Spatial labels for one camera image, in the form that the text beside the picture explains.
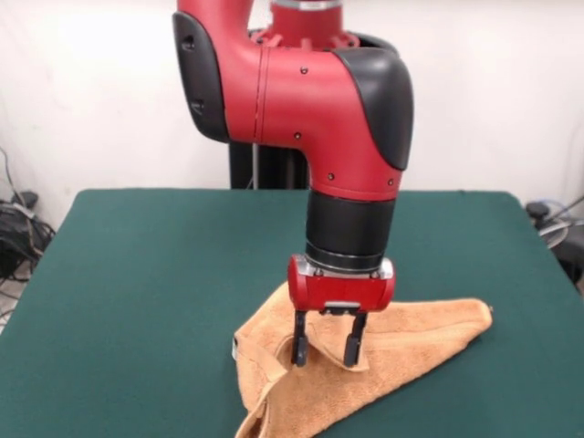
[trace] black joint cover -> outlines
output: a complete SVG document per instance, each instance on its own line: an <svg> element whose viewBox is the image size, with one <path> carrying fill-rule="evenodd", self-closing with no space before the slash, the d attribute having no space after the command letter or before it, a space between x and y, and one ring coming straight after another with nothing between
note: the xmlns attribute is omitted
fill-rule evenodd
<svg viewBox="0 0 584 438"><path fill-rule="evenodd" d="M381 156L390 166L404 171L413 129L413 92L408 69L393 48L340 48L334 53L353 77Z"/></svg>
<svg viewBox="0 0 584 438"><path fill-rule="evenodd" d="M172 16L184 95L197 129L210 139L229 141L223 90L213 41L196 18Z"/></svg>

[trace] screw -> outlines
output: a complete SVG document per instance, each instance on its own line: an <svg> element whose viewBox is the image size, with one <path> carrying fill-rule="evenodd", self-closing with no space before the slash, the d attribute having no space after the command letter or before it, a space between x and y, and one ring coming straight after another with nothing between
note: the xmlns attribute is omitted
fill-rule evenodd
<svg viewBox="0 0 584 438"><path fill-rule="evenodd" d="M193 50L194 49L194 38L192 35L186 36L182 41L182 48L184 50Z"/></svg>

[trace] table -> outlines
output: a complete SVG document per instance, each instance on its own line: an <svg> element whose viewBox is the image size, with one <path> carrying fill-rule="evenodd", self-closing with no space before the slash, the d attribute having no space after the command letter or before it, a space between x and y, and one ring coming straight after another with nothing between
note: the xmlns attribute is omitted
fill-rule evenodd
<svg viewBox="0 0 584 438"><path fill-rule="evenodd" d="M233 332L304 246L306 192L88 191L0 337L3 438L229 437ZM584 307L505 193L403 193L396 299L480 297L469 348L324 437L584 436Z"/></svg>

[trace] black cylindrical joint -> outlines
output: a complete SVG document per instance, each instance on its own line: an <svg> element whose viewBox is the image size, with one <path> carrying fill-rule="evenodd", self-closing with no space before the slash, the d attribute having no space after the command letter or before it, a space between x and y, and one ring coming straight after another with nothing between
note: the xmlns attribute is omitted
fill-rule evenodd
<svg viewBox="0 0 584 438"><path fill-rule="evenodd" d="M363 202L310 192L307 258L317 266L365 273L379 268L395 201Z"/></svg>

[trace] towel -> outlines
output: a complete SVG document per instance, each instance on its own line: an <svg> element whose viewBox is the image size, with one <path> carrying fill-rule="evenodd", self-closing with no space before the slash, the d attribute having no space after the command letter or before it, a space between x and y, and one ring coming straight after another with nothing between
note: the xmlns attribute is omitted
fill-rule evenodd
<svg viewBox="0 0 584 438"><path fill-rule="evenodd" d="M369 314L358 365L343 365L353 317L308 312L308 363L292 366L294 308L287 284L235 333L239 390L248 411L236 438L314 436L466 348L492 323L478 299L392 302Z"/></svg>

